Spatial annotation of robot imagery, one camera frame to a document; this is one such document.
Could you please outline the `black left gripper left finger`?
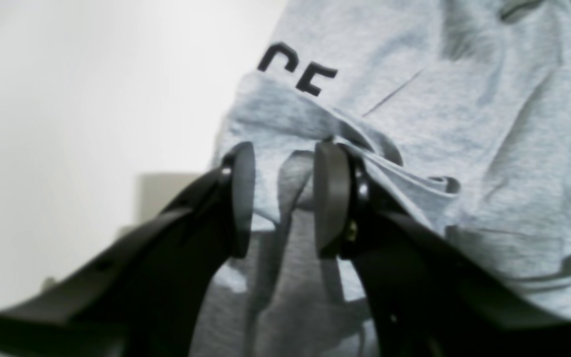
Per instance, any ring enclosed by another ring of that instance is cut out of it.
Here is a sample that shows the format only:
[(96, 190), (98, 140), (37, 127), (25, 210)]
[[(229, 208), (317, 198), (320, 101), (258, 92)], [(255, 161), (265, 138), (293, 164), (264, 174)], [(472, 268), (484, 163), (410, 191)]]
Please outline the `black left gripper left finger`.
[(63, 282), (0, 310), (0, 357), (186, 357), (213, 276), (247, 254), (254, 184), (242, 142)]

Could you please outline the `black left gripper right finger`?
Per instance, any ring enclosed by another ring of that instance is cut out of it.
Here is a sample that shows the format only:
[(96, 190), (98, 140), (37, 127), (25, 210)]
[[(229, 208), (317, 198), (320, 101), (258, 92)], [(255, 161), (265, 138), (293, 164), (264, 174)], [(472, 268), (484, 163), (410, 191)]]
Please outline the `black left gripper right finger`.
[(571, 322), (517, 296), (417, 222), (358, 152), (314, 152), (319, 258), (352, 263), (382, 357), (571, 357)]

